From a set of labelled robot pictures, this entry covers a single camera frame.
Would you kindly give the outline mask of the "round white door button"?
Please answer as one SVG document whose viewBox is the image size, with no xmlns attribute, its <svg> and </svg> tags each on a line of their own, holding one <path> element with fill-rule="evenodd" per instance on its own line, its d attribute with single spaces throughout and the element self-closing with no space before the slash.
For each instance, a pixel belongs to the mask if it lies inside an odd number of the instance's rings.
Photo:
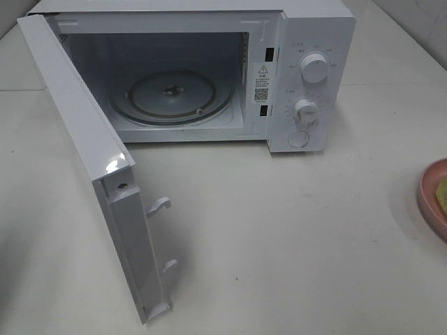
<svg viewBox="0 0 447 335">
<path fill-rule="evenodd" d="M 309 143 L 309 134 L 307 131 L 296 131 L 289 135 L 287 141 L 291 147 L 303 148 Z"/>
</svg>

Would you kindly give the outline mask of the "white timer knob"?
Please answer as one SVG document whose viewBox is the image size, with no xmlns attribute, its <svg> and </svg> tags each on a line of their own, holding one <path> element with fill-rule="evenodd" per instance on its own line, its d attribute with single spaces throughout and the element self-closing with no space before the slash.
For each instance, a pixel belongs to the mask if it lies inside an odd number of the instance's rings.
<svg viewBox="0 0 447 335">
<path fill-rule="evenodd" d="M 301 124 L 310 124 L 318 118 L 318 107 L 314 101 L 303 98 L 294 105 L 297 120 Z"/>
</svg>

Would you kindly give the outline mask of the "white microwave door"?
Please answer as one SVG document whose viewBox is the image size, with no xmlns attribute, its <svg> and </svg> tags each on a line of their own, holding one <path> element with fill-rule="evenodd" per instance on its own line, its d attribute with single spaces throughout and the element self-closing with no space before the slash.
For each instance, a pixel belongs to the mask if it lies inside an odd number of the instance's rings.
<svg viewBox="0 0 447 335">
<path fill-rule="evenodd" d="M 47 92 L 88 174 L 143 324 L 168 311 L 176 260 L 158 265 L 149 217 L 171 201 L 145 207 L 130 155 L 43 15 L 17 21 Z"/>
</svg>

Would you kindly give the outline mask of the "pink round plate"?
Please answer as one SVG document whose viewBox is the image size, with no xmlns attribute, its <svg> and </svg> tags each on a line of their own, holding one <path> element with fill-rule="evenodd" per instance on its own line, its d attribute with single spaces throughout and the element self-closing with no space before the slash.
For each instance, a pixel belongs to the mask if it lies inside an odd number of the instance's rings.
<svg viewBox="0 0 447 335">
<path fill-rule="evenodd" d="M 417 190 L 418 208 L 433 231 L 446 242 L 446 216 L 439 208 L 435 191 L 439 180 L 446 177 L 446 158 L 428 165 L 420 176 Z"/>
</svg>

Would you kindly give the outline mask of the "toast sandwich with lettuce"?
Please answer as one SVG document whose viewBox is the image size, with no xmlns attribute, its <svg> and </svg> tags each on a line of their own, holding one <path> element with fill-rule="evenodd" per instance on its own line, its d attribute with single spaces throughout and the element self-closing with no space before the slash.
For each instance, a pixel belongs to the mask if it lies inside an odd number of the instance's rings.
<svg viewBox="0 0 447 335">
<path fill-rule="evenodd" d="M 439 180 L 437 189 L 435 191 L 439 208 L 443 214 L 447 215 L 447 177 L 443 177 Z"/>
</svg>

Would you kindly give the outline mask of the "glass microwave turntable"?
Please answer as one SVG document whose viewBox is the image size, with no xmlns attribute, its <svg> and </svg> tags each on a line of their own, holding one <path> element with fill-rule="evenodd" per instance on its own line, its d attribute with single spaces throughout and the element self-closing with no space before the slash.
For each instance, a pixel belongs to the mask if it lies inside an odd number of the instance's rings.
<svg viewBox="0 0 447 335">
<path fill-rule="evenodd" d="M 110 94 L 110 103 L 139 124 L 181 126 L 220 113 L 234 93 L 232 80 L 216 73 L 166 70 L 123 82 Z"/>
</svg>

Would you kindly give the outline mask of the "white warning label sticker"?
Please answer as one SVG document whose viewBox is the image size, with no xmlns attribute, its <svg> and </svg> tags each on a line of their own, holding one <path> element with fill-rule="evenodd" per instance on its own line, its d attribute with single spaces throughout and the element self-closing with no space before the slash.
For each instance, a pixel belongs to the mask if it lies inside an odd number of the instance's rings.
<svg viewBox="0 0 447 335">
<path fill-rule="evenodd" d="M 272 97 L 274 86 L 274 65 L 272 62 L 255 63 L 252 70 L 253 102 L 266 104 Z"/>
</svg>

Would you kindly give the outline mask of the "white microwave oven body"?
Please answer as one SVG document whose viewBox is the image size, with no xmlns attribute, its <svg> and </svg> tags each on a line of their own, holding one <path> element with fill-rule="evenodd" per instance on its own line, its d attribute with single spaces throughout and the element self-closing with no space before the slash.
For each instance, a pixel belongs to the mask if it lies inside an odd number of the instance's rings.
<svg viewBox="0 0 447 335">
<path fill-rule="evenodd" d="M 272 153 L 320 151 L 356 19 L 341 1 L 40 1 L 43 15 L 124 143 L 264 141 Z M 328 76 L 305 82 L 300 62 L 315 51 L 329 58 Z M 269 103 L 253 102 L 255 63 L 272 62 Z M 150 126 L 123 117 L 110 94 L 123 82 L 166 70 L 216 73 L 235 93 L 220 113 L 181 126 Z M 301 124 L 294 105 L 314 101 L 318 118 Z M 288 137 L 307 131 L 295 148 Z"/>
</svg>

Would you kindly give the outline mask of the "upper white power knob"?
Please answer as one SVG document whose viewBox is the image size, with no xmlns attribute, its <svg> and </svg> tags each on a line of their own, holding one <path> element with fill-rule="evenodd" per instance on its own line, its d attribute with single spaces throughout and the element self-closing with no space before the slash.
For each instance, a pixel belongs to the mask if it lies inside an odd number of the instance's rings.
<svg viewBox="0 0 447 335">
<path fill-rule="evenodd" d="M 328 76 L 329 58 L 320 51 L 304 56 L 300 62 L 300 72 L 305 82 L 316 84 Z"/>
</svg>

